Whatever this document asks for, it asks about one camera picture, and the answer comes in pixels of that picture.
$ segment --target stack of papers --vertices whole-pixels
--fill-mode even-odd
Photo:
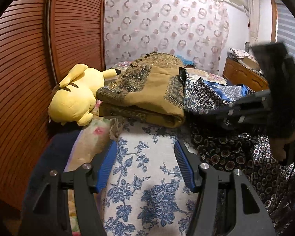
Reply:
[[[229,47],[229,49],[235,54],[235,56],[237,58],[244,58],[245,56],[251,56],[249,53],[247,53],[244,50],[240,50],[240,49],[233,49],[231,47]]]

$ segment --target blue floral fabric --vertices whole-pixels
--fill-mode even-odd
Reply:
[[[176,139],[171,129],[130,119],[125,123],[102,193],[107,235],[186,234],[197,194],[184,184],[174,155]]]

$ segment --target wooden dresser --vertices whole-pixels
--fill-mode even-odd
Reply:
[[[249,70],[242,64],[231,60],[230,58],[226,59],[223,77],[230,81],[233,85],[242,83],[254,91],[260,91],[269,88],[268,82],[264,77]]]

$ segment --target folded brown blanket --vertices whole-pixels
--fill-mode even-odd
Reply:
[[[99,116],[121,115],[168,128],[184,122],[183,86],[178,79],[183,63],[166,53],[137,59],[124,74],[100,88]]]

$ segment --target yellow stuffed toy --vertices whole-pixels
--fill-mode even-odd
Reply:
[[[67,121],[76,121],[79,126],[87,125],[93,118],[90,112],[96,104],[96,91],[104,86],[104,79],[120,73],[118,69],[100,72],[87,65],[76,64],[53,89],[49,118],[62,125]]]

